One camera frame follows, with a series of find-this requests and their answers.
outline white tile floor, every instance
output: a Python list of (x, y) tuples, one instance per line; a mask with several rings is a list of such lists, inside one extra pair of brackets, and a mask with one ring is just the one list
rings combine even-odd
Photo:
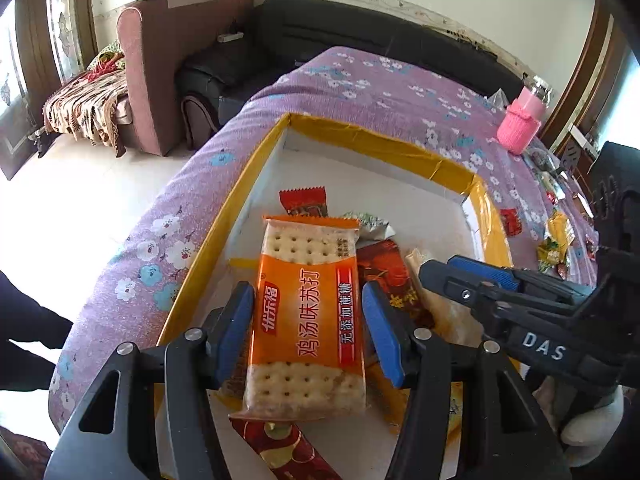
[[(138, 218), (191, 152), (160, 157), (58, 137), (8, 182), (0, 173), (0, 269), (25, 294), (75, 320), (95, 280)], [(56, 361), (60, 351), (21, 344)], [(15, 433), (58, 440), (47, 393), (0, 391), (0, 424)]]

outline person's leg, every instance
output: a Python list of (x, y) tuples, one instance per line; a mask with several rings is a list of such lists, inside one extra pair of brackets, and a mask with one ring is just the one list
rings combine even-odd
[(0, 390), (48, 390), (56, 367), (10, 341), (0, 341)]
[(21, 293), (0, 271), (0, 339), (62, 348), (73, 323)]

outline black leather sofa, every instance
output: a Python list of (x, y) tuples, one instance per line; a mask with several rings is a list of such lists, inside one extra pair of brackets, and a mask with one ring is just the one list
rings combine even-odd
[(258, 90), (337, 45), (433, 70), (482, 95), (502, 88), (513, 100), (522, 89), (521, 77), (493, 54), (416, 23), (326, 0), (265, 0), (242, 40), (214, 43), (178, 70), (187, 128), (215, 131)]

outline gloved hand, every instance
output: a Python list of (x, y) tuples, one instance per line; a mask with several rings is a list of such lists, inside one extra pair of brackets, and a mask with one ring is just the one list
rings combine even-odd
[[(558, 424), (553, 414), (554, 398), (556, 396), (556, 381), (553, 377), (546, 377), (540, 387), (533, 392), (546, 420), (558, 432)], [(577, 415), (562, 429), (560, 440), (569, 447), (564, 456), (570, 467), (580, 467), (594, 460), (607, 445), (616, 432), (624, 407), (622, 386), (618, 386), (610, 403), (590, 412)]]

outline silver bolt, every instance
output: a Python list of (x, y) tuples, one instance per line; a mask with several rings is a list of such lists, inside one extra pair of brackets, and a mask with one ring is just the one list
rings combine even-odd
[(492, 340), (482, 343), (482, 348), (484, 348), (484, 351), (489, 354), (497, 354), (500, 351), (500, 345)]
[(414, 337), (421, 341), (427, 341), (427, 339), (431, 339), (431, 330), (428, 328), (416, 328), (414, 330)]
[(184, 333), (184, 338), (187, 341), (197, 341), (202, 337), (202, 330), (199, 328), (190, 328)]
[(131, 352), (133, 352), (133, 343), (120, 343), (118, 345), (118, 348), (116, 349), (116, 352), (120, 355), (129, 355)]

